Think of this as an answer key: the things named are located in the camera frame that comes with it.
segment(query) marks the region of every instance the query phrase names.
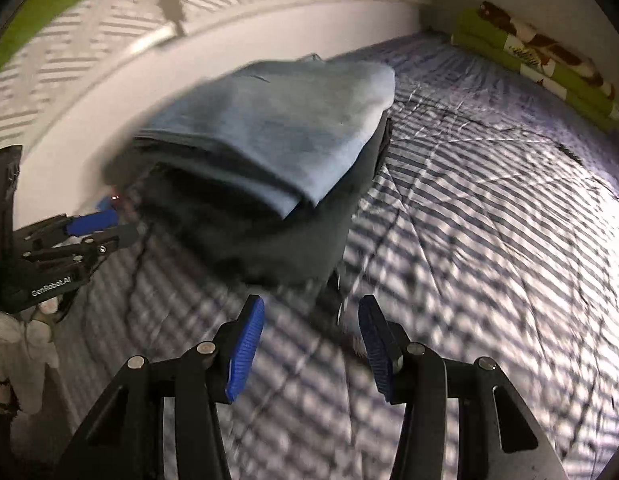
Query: bed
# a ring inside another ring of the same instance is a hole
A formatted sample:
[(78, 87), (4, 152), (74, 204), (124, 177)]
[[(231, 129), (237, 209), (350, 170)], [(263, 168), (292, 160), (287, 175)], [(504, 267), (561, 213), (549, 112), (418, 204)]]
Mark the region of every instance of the bed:
[[(339, 266), (337, 324), (315, 290), (259, 290), (266, 326), (246, 391), (219, 417), (234, 479), (384, 479), (401, 406), (361, 358), (356, 307), (446, 358), (495, 358), (571, 479), (619, 444), (619, 154), (529, 80), (421, 33), (348, 54), (397, 74), (395, 129)], [(99, 267), (59, 326), (74, 427), (126, 359), (180, 355), (253, 289), (226, 283), (158, 225)], [(446, 478), (455, 478), (451, 409)], [(165, 475), (177, 478), (173, 406)]]

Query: folded towel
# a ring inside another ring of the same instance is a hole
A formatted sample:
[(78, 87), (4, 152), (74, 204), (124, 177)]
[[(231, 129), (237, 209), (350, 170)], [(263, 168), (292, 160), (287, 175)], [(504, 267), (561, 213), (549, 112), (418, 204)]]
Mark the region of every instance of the folded towel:
[(361, 196), (384, 160), (391, 124), (384, 113), (352, 167), (317, 206), (302, 203), (285, 219), (257, 213), (243, 196), (158, 166), (140, 187), (140, 212), (180, 238), (214, 272), (246, 283), (326, 282), (343, 257)]
[(535, 71), (549, 76), (561, 86), (573, 91), (583, 101), (615, 121), (619, 120), (618, 105), (605, 96), (600, 89), (589, 86), (576, 72), (545, 56), (534, 47), (524, 44), (516, 36), (494, 26), (480, 17), (476, 9), (465, 9), (459, 15), (457, 28), (486, 41), (494, 48), (504, 50)]
[[(136, 138), (231, 152), (231, 164), (224, 156), (205, 162), (218, 170), (208, 176), (259, 196), (284, 218), (299, 197), (317, 205), (352, 167), (394, 90), (394, 71), (379, 63), (259, 62), (196, 87)], [(237, 157), (295, 190), (295, 201), (225, 180), (241, 173)]]
[(492, 47), (486, 41), (481, 40), (475, 36), (471, 36), (461, 31), (454, 32), (451, 37), (451, 43), (454, 45), (464, 46), (470, 50), (473, 50), (477, 54), (490, 59), (512, 72), (519, 73), (535, 83), (541, 85), (543, 88), (552, 92), (567, 104), (569, 104), (574, 110), (581, 114), (586, 119), (592, 121), (604, 132), (609, 132), (614, 128), (614, 121), (605, 117), (598, 110), (587, 104), (581, 98), (579, 98), (574, 92), (569, 91), (564, 86), (561, 86), (552, 78), (536, 72), (528, 65), (523, 63), (519, 58), (510, 56), (506, 52)]
[(593, 61), (571, 47), (566, 47), (552, 38), (540, 34), (529, 23), (510, 16), (505, 10), (491, 2), (483, 2), (480, 6), (480, 16), (496, 27), (516, 36), (528, 46), (558, 61), (576, 72), (589, 86), (598, 88), (609, 99), (614, 99), (614, 85), (605, 81)]

